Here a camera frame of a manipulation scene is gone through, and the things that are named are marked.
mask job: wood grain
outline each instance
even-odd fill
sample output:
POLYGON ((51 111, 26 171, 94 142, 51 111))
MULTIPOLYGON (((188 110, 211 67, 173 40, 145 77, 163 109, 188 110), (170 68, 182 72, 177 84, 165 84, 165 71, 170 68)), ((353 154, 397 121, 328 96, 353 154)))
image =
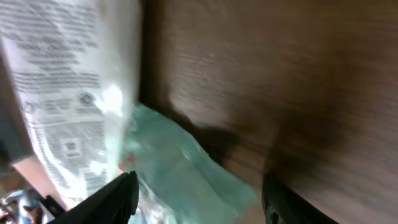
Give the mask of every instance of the wood grain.
POLYGON ((273 170, 340 223, 396 223, 397 23, 390 0, 148 1, 141 100, 257 189, 273 170))

